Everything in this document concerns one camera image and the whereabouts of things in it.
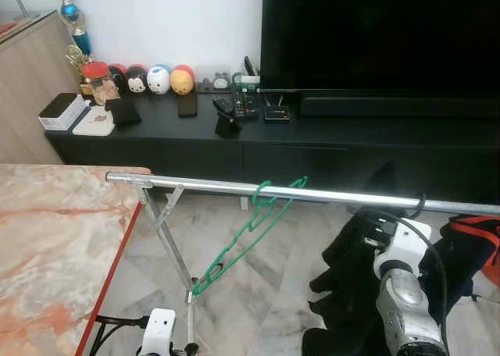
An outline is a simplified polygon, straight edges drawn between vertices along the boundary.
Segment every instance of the television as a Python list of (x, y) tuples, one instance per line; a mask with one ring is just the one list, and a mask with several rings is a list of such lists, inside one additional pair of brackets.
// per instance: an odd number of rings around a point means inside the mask
[(262, 92), (498, 98), (500, 0), (262, 0), (261, 50)]

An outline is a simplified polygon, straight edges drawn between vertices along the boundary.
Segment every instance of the smartphone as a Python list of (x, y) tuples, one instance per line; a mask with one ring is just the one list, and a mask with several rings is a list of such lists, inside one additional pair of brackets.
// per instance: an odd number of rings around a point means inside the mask
[(196, 116), (198, 113), (198, 97), (195, 91), (185, 96), (177, 96), (177, 114), (179, 117)]

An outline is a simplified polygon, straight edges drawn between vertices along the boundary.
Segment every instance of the pink marble tabletop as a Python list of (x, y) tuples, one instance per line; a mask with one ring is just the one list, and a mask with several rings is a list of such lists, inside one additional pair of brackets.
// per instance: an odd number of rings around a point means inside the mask
[(0, 165), (0, 355), (80, 354), (140, 210), (101, 166)]

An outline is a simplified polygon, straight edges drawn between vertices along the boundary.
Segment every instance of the red table edge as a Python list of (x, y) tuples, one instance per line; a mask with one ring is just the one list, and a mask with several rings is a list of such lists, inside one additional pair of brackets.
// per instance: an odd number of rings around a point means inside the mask
[(130, 239), (130, 235), (132, 234), (132, 229), (135, 226), (135, 222), (138, 219), (139, 213), (141, 212), (141, 208), (142, 208), (142, 204), (137, 203), (134, 214), (132, 215), (130, 223), (127, 227), (127, 231), (125, 232), (125, 235), (123, 235), (123, 240), (120, 244), (120, 247), (118, 248), (115, 259), (113, 260), (111, 267), (109, 268), (108, 276), (106, 277), (104, 285), (102, 286), (101, 293), (99, 294), (99, 297), (95, 303), (94, 310), (92, 311), (91, 317), (89, 318), (87, 326), (85, 327), (84, 334), (82, 335), (82, 337), (80, 339), (80, 343), (78, 344), (78, 348), (77, 348), (77, 352), (75, 353), (75, 356), (81, 356), (84, 352), (85, 345), (87, 344), (88, 337), (91, 335), (91, 331), (92, 331), (92, 327), (94, 326), (95, 319), (97, 318), (97, 315), (99, 314), (99, 310), (101, 309), (102, 302), (104, 301), (106, 293), (108, 292), (108, 289), (109, 289), (109, 285), (111, 284), (111, 279), (113, 279), (116, 268), (118, 267), (118, 263), (120, 262), (120, 259), (122, 258), (123, 250), (125, 249), (125, 246), (127, 245), (127, 242)]

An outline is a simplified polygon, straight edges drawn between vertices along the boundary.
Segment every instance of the marble floor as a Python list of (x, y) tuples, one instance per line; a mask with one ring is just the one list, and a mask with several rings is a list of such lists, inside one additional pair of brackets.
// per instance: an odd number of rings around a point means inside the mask
[[(183, 195), (169, 225), (193, 276), (203, 274), (251, 214), (252, 208), (240, 210), (238, 198)], [(299, 356), (304, 331), (323, 327), (322, 319), (307, 307), (307, 300), (319, 298), (308, 283), (327, 268), (320, 253), (350, 218), (341, 205), (296, 201), (252, 251), (198, 297), (195, 336), (200, 354)], [(436, 231), (434, 239), (447, 218), (426, 212), (420, 217)], [(255, 236), (242, 236), (236, 249), (240, 251), (251, 237)], [(500, 300), (498, 289), (481, 274), (475, 281), (478, 294)], [(500, 306), (479, 300), (463, 298), (448, 317), (453, 356), (500, 354)], [(176, 311), (174, 346), (184, 348), (184, 288), (142, 213), (100, 314), (138, 318), (157, 307)], [(120, 329), (98, 354), (134, 355), (142, 333), (139, 328)]]

